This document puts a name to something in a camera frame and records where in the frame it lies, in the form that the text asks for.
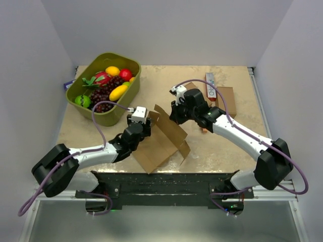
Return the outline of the brown cardboard box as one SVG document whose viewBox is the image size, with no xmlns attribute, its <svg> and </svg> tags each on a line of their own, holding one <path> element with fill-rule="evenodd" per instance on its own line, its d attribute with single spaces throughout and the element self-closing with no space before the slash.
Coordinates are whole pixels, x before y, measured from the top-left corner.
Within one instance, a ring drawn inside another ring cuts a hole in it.
<svg viewBox="0 0 323 242">
<path fill-rule="evenodd" d="M 148 117 L 151 119 L 151 135 L 139 143 L 132 153 L 146 173 L 153 173 L 179 152 L 185 160 L 190 153 L 187 133 L 159 106 L 155 105 Z"/>
</svg>

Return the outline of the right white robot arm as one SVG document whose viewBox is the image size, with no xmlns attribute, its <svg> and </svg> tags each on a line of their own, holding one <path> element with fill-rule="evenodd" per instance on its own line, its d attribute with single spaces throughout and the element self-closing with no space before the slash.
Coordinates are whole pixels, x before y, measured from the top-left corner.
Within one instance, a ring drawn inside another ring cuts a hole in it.
<svg viewBox="0 0 323 242">
<path fill-rule="evenodd" d="M 293 170 L 287 143 L 282 139 L 272 141 L 258 135 L 235 122 L 218 107 L 210 107 L 197 88 L 186 89 L 180 85 L 170 93 L 176 97 L 172 101 L 170 120 L 181 125 L 188 120 L 195 121 L 201 128 L 220 135 L 243 149 L 255 161 L 255 168 L 236 171 L 217 189 L 230 198 L 238 197 L 243 189 L 261 185 L 273 190 Z"/>
</svg>

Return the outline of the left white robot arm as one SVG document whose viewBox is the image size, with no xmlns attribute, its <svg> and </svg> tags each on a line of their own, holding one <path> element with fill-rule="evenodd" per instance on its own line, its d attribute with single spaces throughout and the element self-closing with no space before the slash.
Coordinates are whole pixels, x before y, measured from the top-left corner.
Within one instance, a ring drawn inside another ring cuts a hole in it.
<svg viewBox="0 0 323 242">
<path fill-rule="evenodd" d="M 76 171 L 102 163 L 120 162 L 137 150 L 141 141 L 151 135 L 151 119 L 135 122 L 127 116 L 128 127 L 101 146 L 82 149 L 55 145 L 31 172 L 39 184 L 37 194 L 54 197 L 70 184 Z"/>
</svg>

